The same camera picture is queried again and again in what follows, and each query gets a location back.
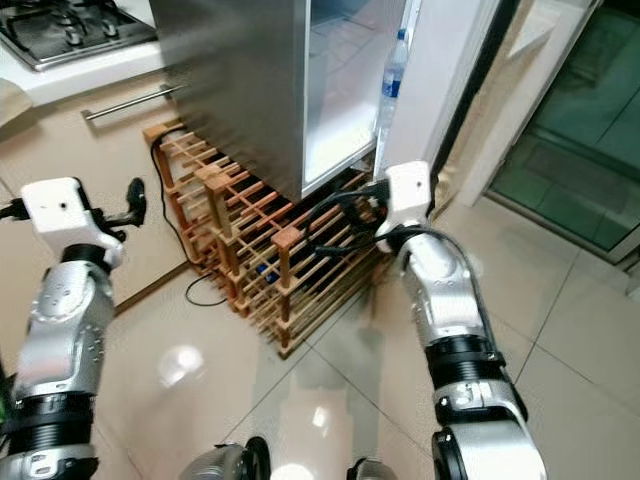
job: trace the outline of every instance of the refrigerator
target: refrigerator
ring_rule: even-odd
[[[410,57],[375,168],[433,163],[507,0],[151,0],[182,121],[292,201],[375,148],[386,58]]]

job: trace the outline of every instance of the white tiled floor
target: white tiled floor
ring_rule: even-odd
[[[551,478],[640,478],[640,305],[624,275],[489,200],[454,205],[437,226],[482,272]],[[354,298],[283,362],[226,306],[188,305],[192,278],[109,329],[99,478],[175,479],[215,443],[256,433],[280,480],[341,479],[362,455],[402,479],[434,478],[432,387],[397,281]],[[167,386],[172,361],[193,372]]]

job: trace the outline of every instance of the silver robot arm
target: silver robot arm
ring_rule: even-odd
[[[431,229],[429,168],[409,162],[387,171],[388,213],[378,246],[397,254],[442,430],[432,437],[436,478],[542,480],[542,458],[527,411],[505,370],[473,268],[458,243]],[[354,479],[394,479],[363,461]]]
[[[129,211],[106,217],[91,208],[80,182],[36,182],[1,217],[30,219],[60,263],[46,273],[31,305],[26,341],[2,434],[2,480],[88,479],[98,459],[90,444],[93,402],[104,358],[104,331],[114,316],[109,274],[122,262],[126,235],[140,226],[144,185],[135,179]]]

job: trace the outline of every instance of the power cord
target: power cord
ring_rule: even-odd
[[[194,267],[204,268],[204,265],[202,265],[201,263],[194,263],[189,259],[189,255],[187,254],[187,249],[184,248],[184,244],[182,243],[182,238],[180,238],[180,233],[178,232],[178,229],[173,225],[173,223],[171,223],[171,221],[169,220],[169,217],[167,216],[167,203],[164,199],[164,184],[162,182],[162,174],[160,173],[158,162],[156,161],[156,153],[155,153],[156,149],[160,146],[160,144],[167,137],[167,135],[169,135],[170,133],[179,132],[179,131],[186,131],[186,129],[184,127],[173,127],[167,130],[166,132],[164,132],[162,135],[157,136],[149,146],[149,156],[151,157],[151,163],[153,164],[153,168],[155,169],[156,175],[158,176],[158,181],[160,182],[160,202],[162,203],[162,218],[164,218],[164,221],[167,222],[167,225],[171,227],[171,230],[173,230],[173,233],[176,235],[176,238],[178,239],[178,244],[180,245],[180,248],[182,248],[182,253],[184,253],[184,256],[187,262],[189,262],[189,264]],[[187,300],[187,302],[189,302],[192,305],[195,305],[196,307],[215,307],[223,304],[226,301],[226,299],[222,299],[221,301],[214,302],[214,303],[200,303],[200,302],[196,302],[195,300],[192,300],[191,297],[189,296],[189,292],[191,291],[194,285],[196,285],[198,282],[201,282],[202,280],[210,276],[211,276],[210,273],[207,275],[203,275],[202,277],[197,278],[196,280],[194,280],[189,284],[189,286],[184,292],[184,298]]]

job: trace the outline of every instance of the gas stove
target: gas stove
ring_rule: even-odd
[[[113,0],[0,0],[0,40],[38,72],[155,39]]]

